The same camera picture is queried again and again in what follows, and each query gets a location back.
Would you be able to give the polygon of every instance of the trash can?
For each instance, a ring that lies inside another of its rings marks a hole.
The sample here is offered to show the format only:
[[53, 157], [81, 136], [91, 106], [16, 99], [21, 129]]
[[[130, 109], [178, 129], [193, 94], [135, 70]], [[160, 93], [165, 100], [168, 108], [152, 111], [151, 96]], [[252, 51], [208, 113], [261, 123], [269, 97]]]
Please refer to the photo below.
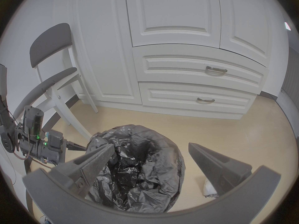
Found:
[[86, 199], [124, 211], [167, 212], [184, 180], [185, 163], [176, 144], [141, 125], [125, 125], [93, 135], [86, 152], [107, 143], [114, 144], [115, 153]]

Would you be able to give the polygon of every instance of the wooden floor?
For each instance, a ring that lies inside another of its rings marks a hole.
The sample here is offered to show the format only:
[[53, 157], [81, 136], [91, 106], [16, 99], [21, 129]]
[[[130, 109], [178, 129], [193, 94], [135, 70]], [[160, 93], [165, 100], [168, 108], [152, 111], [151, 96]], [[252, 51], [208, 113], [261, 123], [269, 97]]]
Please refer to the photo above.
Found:
[[[115, 126], [135, 124], [153, 129], [177, 144], [185, 160], [186, 171], [179, 199], [170, 211], [188, 209], [209, 202], [203, 196], [205, 176], [188, 153], [188, 143], [194, 142], [216, 152], [252, 165], [252, 172], [266, 165], [281, 174], [281, 180], [262, 211], [252, 223], [260, 223], [281, 201], [292, 185], [298, 165], [298, 153], [292, 128], [274, 100], [257, 96], [252, 107], [241, 120], [209, 119], [98, 107], [95, 114], [90, 105], [80, 100], [71, 111], [90, 132], [102, 132]], [[88, 141], [71, 125], [60, 119], [53, 129], [67, 140], [86, 146]], [[68, 151], [66, 161], [84, 154]], [[31, 169], [39, 164], [32, 162]], [[42, 213], [33, 204], [35, 217]]]

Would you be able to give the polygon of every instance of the radiator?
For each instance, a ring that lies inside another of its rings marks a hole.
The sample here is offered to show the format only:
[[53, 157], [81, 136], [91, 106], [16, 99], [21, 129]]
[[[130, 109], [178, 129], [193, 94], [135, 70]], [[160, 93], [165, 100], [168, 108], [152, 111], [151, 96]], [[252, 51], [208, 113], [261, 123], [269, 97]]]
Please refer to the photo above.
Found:
[[290, 96], [299, 110], [299, 53], [289, 47], [289, 62], [282, 89]]

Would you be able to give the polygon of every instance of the door handle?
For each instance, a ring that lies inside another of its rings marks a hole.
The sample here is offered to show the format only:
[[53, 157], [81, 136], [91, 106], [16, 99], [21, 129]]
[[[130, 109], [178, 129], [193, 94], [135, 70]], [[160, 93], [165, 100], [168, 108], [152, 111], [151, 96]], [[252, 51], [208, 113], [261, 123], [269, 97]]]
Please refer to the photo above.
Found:
[[227, 72], [227, 69], [214, 68], [214, 67], [211, 67], [211, 66], [207, 66], [207, 70], [215, 70], [215, 71], [220, 71], [220, 72], [223, 72], [223, 73]]
[[197, 98], [197, 100], [203, 101], [203, 102], [214, 102], [215, 101], [215, 99], [201, 99], [201, 98]]

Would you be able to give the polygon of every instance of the white chair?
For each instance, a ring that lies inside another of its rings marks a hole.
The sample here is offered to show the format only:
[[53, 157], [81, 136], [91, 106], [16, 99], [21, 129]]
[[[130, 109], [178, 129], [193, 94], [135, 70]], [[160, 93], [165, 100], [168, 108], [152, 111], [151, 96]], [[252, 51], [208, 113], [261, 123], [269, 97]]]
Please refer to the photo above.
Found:
[[[42, 80], [39, 72], [38, 64], [55, 54], [56, 52], [68, 48], [72, 66], [46, 80]], [[14, 117], [19, 118], [23, 113], [25, 105], [32, 105], [32, 103], [39, 98], [43, 93], [46, 100], [37, 106], [43, 112], [54, 108], [60, 117], [68, 124], [73, 125], [77, 131], [82, 134], [87, 140], [91, 138], [91, 134], [81, 125], [76, 117], [69, 110], [67, 105], [61, 99], [59, 89], [65, 87], [74, 81], [79, 81], [80, 86], [89, 103], [91, 104], [95, 113], [98, 112], [95, 103], [91, 99], [79, 70], [76, 68], [76, 62], [72, 49], [71, 29], [67, 23], [61, 23], [49, 28], [43, 32], [30, 47], [30, 61], [32, 68], [35, 69], [36, 75], [40, 84], [36, 86], [20, 103], [14, 112]]]

